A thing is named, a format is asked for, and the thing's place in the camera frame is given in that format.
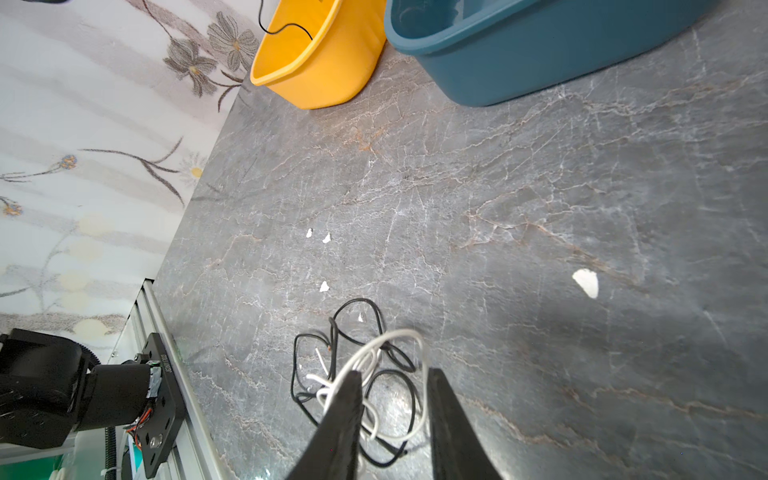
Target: black electric cord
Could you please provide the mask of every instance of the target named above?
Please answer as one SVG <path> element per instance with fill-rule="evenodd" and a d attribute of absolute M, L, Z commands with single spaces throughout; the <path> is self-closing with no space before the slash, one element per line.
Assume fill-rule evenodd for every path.
<path fill-rule="evenodd" d="M 311 399 L 314 399 L 317 397 L 316 393 L 309 392 L 308 388 L 306 388 L 299 379 L 298 375 L 298 345 L 299 345 L 299 339 L 302 338 L 310 338 L 317 341 L 320 341 L 328 350 L 330 350 L 331 353 L 331 362 L 330 367 L 328 368 L 328 376 L 327 379 L 332 382 L 336 378 L 336 359 L 338 356 L 338 345 L 339 345 L 339 336 L 342 338 L 350 341 L 351 343 L 354 343 L 358 346 L 365 345 L 364 342 L 360 342 L 357 339 L 352 338 L 351 336 L 347 335 L 346 333 L 342 332 L 339 328 L 338 324 L 336 323 L 336 319 L 338 318 L 339 314 L 349 305 L 352 305 L 353 303 L 363 302 L 367 303 L 371 306 L 373 309 L 373 312 L 376 316 L 376 326 L 379 330 L 379 335 L 382 335 L 384 333 L 384 327 L 382 324 L 382 313 L 381 309 L 378 305 L 376 305 L 375 302 L 373 302 L 370 299 L 367 298 L 355 298 L 347 301 L 344 303 L 339 309 L 336 311 L 336 313 L 333 314 L 332 317 L 328 319 L 330 322 L 330 334 L 328 336 L 323 335 L 322 333 L 300 333 L 296 335 L 293 338 L 293 371 L 291 372 L 291 384 L 290 384 L 290 396 L 291 399 L 302 409 L 304 412 L 304 415 L 315 425 L 318 426 L 319 422 L 312 416 L 310 411 L 305 407 L 305 403 L 310 401 Z M 407 373 L 414 373 L 416 371 L 416 367 L 413 363 L 413 361 L 398 347 L 394 346 L 390 342 L 386 342 L 382 344 L 381 350 L 384 350 L 384 352 L 387 354 L 390 360 L 392 360 L 392 363 L 394 363 L 398 368 L 400 368 L 403 372 Z M 405 362 L 401 362 L 396 356 L 395 353 L 400 355 L 400 357 L 405 360 Z M 418 402 L 418 395 L 416 394 L 416 387 L 413 383 L 413 381 L 408 378 L 405 373 L 401 372 L 400 370 L 396 369 L 385 369 L 380 370 L 376 372 L 370 380 L 370 383 L 368 384 L 368 388 L 365 392 L 365 398 L 367 399 L 368 396 L 371 393 L 371 388 L 373 387 L 373 383 L 382 375 L 394 375 L 400 378 L 408 387 L 408 391 L 411 394 L 411 420 L 408 425 L 408 432 L 410 433 L 413 430 L 413 424 L 415 421 L 416 416 L 416 406 Z M 296 383 L 299 383 L 299 385 L 305 390 L 303 392 L 296 392 L 294 390 L 294 385 Z M 370 434 L 370 431 L 364 427 L 361 426 L 361 428 Z M 400 457 L 406 455 L 408 451 L 406 450 L 406 445 L 408 444 L 407 441 L 403 442 L 399 447 L 395 447 L 394 445 L 391 445 L 389 442 L 382 440 L 380 438 L 376 438 L 376 441 L 384 447 L 387 451 L 389 451 L 392 454 L 392 458 L 388 460 L 387 462 L 379 462 L 378 460 L 375 460 L 372 458 L 365 449 L 360 446 L 360 453 L 362 456 L 371 464 L 379 468 L 386 468 L 390 465 L 394 464 Z"/>
<path fill-rule="evenodd" d="M 107 446 L 106 456 L 104 457 L 104 480 L 117 480 L 118 473 L 116 468 L 118 466 L 118 447 L 117 439 L 115 438 L 114 427 L 108 427 L 104 429 L 104 444 Z"/>
<path fill-rule="evenodd" d="M 310 40 L 312 40 L 312 35 L 306 30 L 306 28 L 302 27 L 301 25 L 299 25 L 297 23 L 286 23 L 278 31 L 269 31 L 269 30 L 267 30 L 266 28 L 264 28 L 264 25 L 261 25 L 261 11 L 263 10 L 263 8 L 264 8 L 264 0 L 261 0 L 261 4 L 259 5 L 259 26 L 261 27 L 262 30 L 264 30 L 264 33 L 269 34 L 269 35 L 277 35 L 280 32 L 282 32 L 283 30 L 285 30 L 286 27 L 294 26 L 294 27 L 299 27 L 302 30 L 304 30 L 304 33 L 306 33 L 310 37 Z"/>

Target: gray marble countertop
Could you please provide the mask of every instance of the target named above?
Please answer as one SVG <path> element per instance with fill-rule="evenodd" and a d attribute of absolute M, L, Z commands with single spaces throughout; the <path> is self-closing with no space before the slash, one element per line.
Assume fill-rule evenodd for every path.
<path fill-rule="evenodd" d="M 155 283 L 232 478 L 299 457 L 293 336 L 354 296 L 423 332 L 506 479 L 768 478 L 767 25 L 730 0 L 489 108 L 389 46 L 337 108 L 243 88 Z"/>

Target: green object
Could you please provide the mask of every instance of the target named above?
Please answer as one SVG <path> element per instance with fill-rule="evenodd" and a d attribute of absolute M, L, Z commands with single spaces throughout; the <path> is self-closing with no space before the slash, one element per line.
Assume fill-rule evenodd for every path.
<path fill-rule="evenodd" d="M 61 465 L 61 455 L 0 465 L 0 480 L 48 480 Z"/>
<path fill-rule="evenodd" d="M 388 0 L 387 39 L 453 101 L 485 106 L 664 43 L 717 0 Z"/>
<path fill-rule="evenodd" d="M 141 462 L 144 460 L 144 456 L 141 454 L 141 450 L 139 450 L 133 442 L 131 442 L 131 448 L 134 450 L 134 472 L 136 472 L 139 467 L 141 467 Z"/>

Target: white cable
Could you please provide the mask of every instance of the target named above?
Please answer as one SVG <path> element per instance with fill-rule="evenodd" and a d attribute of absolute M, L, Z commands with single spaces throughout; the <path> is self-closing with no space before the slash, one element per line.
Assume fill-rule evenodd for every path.
<path fill-rule="evenodd" d="M 414 435 L 416 435 L 426 423 L 427 418 L 427 370 L 429 369 L 429 364 L 427 363 L 427 352 L 426 352 L 426 346 L 424 345 L 424 339 L 421 336 L 419 332 L 416 332 L 415 330 L 411 329 L 399 329 L 399 330 L 392 330 L 390 332 L 384 333 L 381 336 L 377 336 L 375 339 L 368 342 L 366 345 L 361 347 L 353 356 L 350 358 L 347 363 L 344 364 L 344 367 L 341 368 L 339 371 L 339 374 L 336 376 L 336 379 L 333 382 L 330 382 L 328 379 L 324 379 L 323 377 L 320 377 L 318 375 L 314 375 L 310 373 L 306 376 L 306 379 L 308 380 L 314 380 L 321 384 L 323 387 L 321 389 L 318 389 L 316 392 L 317 401 L 320 403 L 320 405 L 323 407 L 323 414 L 325 415 L 326 412 L 328 412 L 328 408 L 330 407 L 331 402 L 333 401 L 333 397 L 336 394 L 336 391 L 338 390 L 339 386 L 344 382 L 344 379 L 346 377 L 346 374 L 351 372 L 352 370 L 356 370 L 360 372 L 360 375 L 362 377 L 362 388 L 365 390 L 365 388 L 370 383 L 371 378 L 373 377 L 373 374 L 376 372 L 376 367 L 379 364 L 379 360 L 381 359 L 381 347 L 384 343 L 400 338 L 400 337 L 410 337 L 413 338 L 418 344 L 419 349 L 421 350 L 421 358 L 422 358 L 422 378 L 423 378 L 423 384 L 422 384 L 422 411 L 419 415 L 419 420 L 414 425 L 413 430 L 411 432 L 406 433 L 405 435 L 401 436 L 392 436 L 392 435 L 386 435 L 384 433 L 381 433 L 379 431 L 380 429 L 380 415 L 379 412 L 376 410 L 376 408 L 371 404 L 367 399 L 363 399 L 362 404 L 365 409 L 367 409 L 371 416 L 373 417 L 373 424 L 371 425 L 370 422 L 364 417 L 361 421 L 362 426 L 364 426 L 366 429 L 368 429 L 371 434 L 369 438 L 371 440 L 376 439 L 377 437 L 386 441 L 390 442 L 392 444 L 402 443 L 406 440 L 410 440 Z M 325 363 L 322 361 L 323 369 L 325 369 Z"/>
<path fill-rule="evenodd" d="M 326 368 L 326 363 L 323 361 L 323 356 L 320 355 L 320 351 L 315 347 L 315 353 L 317 354 L 317 359 L 320 361 L 320 365 L 323 366 L 323 371 L 326 373 L 326 376 L 328 376 L 328 369 Z"/>

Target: white wall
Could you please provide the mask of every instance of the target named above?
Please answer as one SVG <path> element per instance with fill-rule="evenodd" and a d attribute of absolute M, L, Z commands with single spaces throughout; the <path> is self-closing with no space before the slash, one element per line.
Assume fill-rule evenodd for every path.
<path fill-rule="evenodd" d="M 234 102 L 230 77 L 247 78 L 258 8 L 0 4 L 0 333 L 64 335 L 106 359 Z"/>

